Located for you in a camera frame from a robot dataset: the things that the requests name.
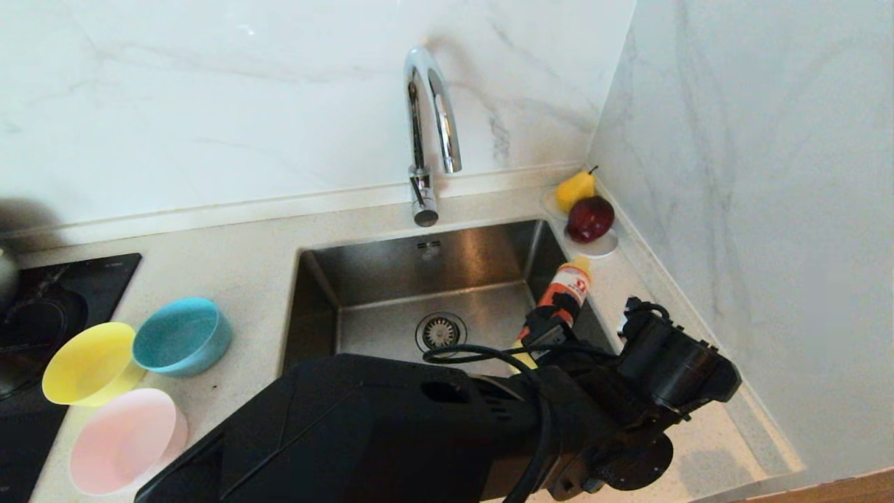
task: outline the yellow pear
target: yellow pear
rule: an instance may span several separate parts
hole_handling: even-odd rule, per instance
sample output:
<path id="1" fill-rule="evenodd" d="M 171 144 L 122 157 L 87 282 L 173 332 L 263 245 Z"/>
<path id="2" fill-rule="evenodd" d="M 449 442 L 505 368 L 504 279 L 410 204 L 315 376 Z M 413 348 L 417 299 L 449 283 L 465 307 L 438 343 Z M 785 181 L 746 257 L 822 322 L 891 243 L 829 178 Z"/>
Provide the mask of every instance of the yellow pear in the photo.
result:
<path id="1" fill-rule="evenodd" d="M 588 172 L 581 171 L 568 180 L 559 183 L 559 186 L 556 187 L 555 195 L 556 204 L 559 205 L 562 211 L 568 213 L 571 211 L 574 203 L 596 195 L 596 178 L 593 176 L 593 172 L 597 167 L 599 166 Z"/>

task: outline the chrome faucet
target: chrome faucet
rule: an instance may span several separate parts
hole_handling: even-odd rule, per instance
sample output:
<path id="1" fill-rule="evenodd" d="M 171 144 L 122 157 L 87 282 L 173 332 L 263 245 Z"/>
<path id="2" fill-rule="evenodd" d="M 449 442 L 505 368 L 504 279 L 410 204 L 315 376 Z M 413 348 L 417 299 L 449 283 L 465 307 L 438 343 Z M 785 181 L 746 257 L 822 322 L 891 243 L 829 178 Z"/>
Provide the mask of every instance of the chrome faucet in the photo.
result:
<path id="1" fill-rule="evenodd" d="M 438 127 L 444 173 L 456 173 L 462 169 L 460 140 L 456 134 L 453 107 L 444 87 L 444 78 L 438 63 L 424 47 L 415 47 L 407 53 L 403 67 L 407 85 L 407 113 L 409 115 L 409 140 L 413 144 L 413 164 L 409 167 L 409 184 L 412 186 L 413 220 L 418 226 L 433 226 L 438 221 L 437 199 L 434 195 L 434 178 L 426 164 L 423 152 L 422 116 L 419 109 L 419 87 L 422 82 L 428 101 L 434 110 L 434 122 Z"/>

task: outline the drain strainer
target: drain strainer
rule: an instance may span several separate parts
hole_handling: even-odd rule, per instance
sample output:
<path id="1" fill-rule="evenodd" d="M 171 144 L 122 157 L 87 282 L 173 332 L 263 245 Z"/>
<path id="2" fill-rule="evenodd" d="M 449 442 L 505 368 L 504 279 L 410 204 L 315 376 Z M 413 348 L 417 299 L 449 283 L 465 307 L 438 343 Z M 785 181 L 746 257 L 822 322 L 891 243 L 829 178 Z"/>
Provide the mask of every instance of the drain strainer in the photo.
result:
<path id="1" fill-rule="evenodd" d="M 466 342 L 466 324 L 452 312 L 433 312 L 416 326 L 416 345 L 421 351 Z"/>

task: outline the countertop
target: countertop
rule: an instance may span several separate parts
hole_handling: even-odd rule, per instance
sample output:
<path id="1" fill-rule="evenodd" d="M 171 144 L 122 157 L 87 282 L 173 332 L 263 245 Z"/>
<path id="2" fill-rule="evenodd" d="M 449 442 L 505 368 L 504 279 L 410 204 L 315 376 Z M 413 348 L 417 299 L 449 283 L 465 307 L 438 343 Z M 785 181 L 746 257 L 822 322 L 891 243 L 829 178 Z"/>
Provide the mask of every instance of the countertop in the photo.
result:
<path id="1" fill-rule="evenodd" d="M 186 379 L 149 372 L 138 385 L 159 388 L 171 395 L 187 417 L 191 445 L 278 376 L 299 250 L 527 218 L 549 219 L 539 202 L 543 190 L 521 189 L 441 200 L 441 220 L 430 230 L 413 225 L 407 203 L 39 251 L 21 257 L 21 262 L 29 268 L 142 253 L 143 260 L 114 315 L 115 321 L 135 328 L 152 312 L 183 296 L 206 296 L 220 305 L 234 333 L 232 345 L 220 362 Z M 551 224 L 561 235 L 561 223 Z M 623 216 L 616 230 L 618 225 L 624 225 Z M 592 261 L 592 299 L 605 331 L 610 334 L 620 322 L 629 295 L 655 298 L 646 287 L 647 275 L 653 272 L 635 266 L 637 261 L 631 259 L 640 253 L 636 237 L 623 229 L 619 236 L 620 246 L 615 253 Z M 619 340 L 613 343 L 620 348 Z M 133 501 L 135 491 L 101 499 L 83 496 L 69 480 L 72 444 L 95 411 L 86 407 L 69 409 L 32 502 Z M 675 459 L 669 471 L 651 486 L 633 492 L 606 488 L 575 501 L 689 501 L 767 478 L 766 463 L 760 454 L 766 446 L 755 445 L 755 435 L 741 430 L 743 422 L 737 426 L 733 420 L 736 413 L 735 407 L 710 404 L 694 413 L 693 421 L 671 428 Z M 531 501 L 552 499 L 541 491 Z"/>

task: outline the black cable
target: black cable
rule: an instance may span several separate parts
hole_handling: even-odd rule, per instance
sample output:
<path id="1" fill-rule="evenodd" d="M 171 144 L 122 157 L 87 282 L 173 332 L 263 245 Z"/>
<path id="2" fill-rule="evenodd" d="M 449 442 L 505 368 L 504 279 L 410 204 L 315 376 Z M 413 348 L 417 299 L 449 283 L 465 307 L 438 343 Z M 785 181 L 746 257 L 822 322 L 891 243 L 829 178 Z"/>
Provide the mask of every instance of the black cable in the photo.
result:
<path id="1" fill-rule="evenodd" d="M 664 309 L 664 306 L 656 303 L 642 302 L 631 311 L 658 311 L 662 314 L 662 318 L 667 321 L 671 320 L 671 314 L 668 312 L 668 310 Z"/>
<path id="2" fill-rule="evenodd" d="M 537 481 L 540 478 L 540 472 L 543 471 L 550 452 L 550 435 L 552 433 L 552 409 L 550 408 L 550 404 L 548 401 L 546 401 L 546 398 L 544 397 L 542 392 L 544 382 L 540 379 L 539 376 L 537 376 L 537 374 L 534 373 L 534 371 L 530 369 L 530 367 L 525 365 L 515 356 L 507 354 L 507 352 L 500 351 L 499 349 L 484 347 L 482 345 L 457 344 L 448 345 L 445 347 L 436 347 L 435 349 L 430 349 L 423 353 L 422 359 L 430 363 L 441 363 L 443 360 L 447 360 L 448 362 L 455 362 L 456 359 L 436 358 L 436 356 L 438 354 L 457 352 L 486 355 L 487 358 L 483 358 L 484 360 L 488 360 L 491 358 L 502 360 L 518 369 L 519 372 L 521 372 L 521 375 L 525 376 L 525 378 L 530 381 L 531 385 L 535 388 L 537 394 L 537 411 L 540 415 L 540 438 L 537 440 L 537 447 L 534 449 L 534 454 L 531 456 L 531 460 L 527 463 L 525 472 L 521 474 L 521 477 L 519 478 L 519 481 L 516 482 L 515 487 L 512 488 L 510 493 L 506 495 L 506 499 L 503 500 L 503 503 L 521 503 L 527 500 L 527 497 L 530 496 L 531 492 L 533 492 L 536 488 Z"/>
<path id="3" fill-rule="evenodd" d="M 456 348 L 455 345 L 446 346 L 449 348 Z M 613 360 L 618 356 L 616 354 L 606 353 L 602 349 L 597 349 L 595 347 L 586 347 L 582 345 L 568 345 L 568 344 L 541 344 L 541 345 L 531 345 L 525 347 L 516 347 L 513 349 L 503 349 L 497 350 L 502 354 L 519 354 L 519 353 L 529 353 L 531 351 L 555 351 L 557 353 L 583 353 L 593 356 L 594 358 L 604 359 L 604 360 Z M 455 351 L 438 351 L 440 353 L 454 353 Z M 479 355 L 479 356 L 461 356 L 457 358 L 452 358 L 450 356 L 441 356 L 441 357 L 431 357 L 426 359 L 426 356 L 423 355 L 423 359 L 429 363 L 438 363 L 438 364 L 454 364 L 454 363 L 471 363 L 471 362 L 482 362 L 484 360 L 492 360 L 494 357 L 491 355 Z"/>

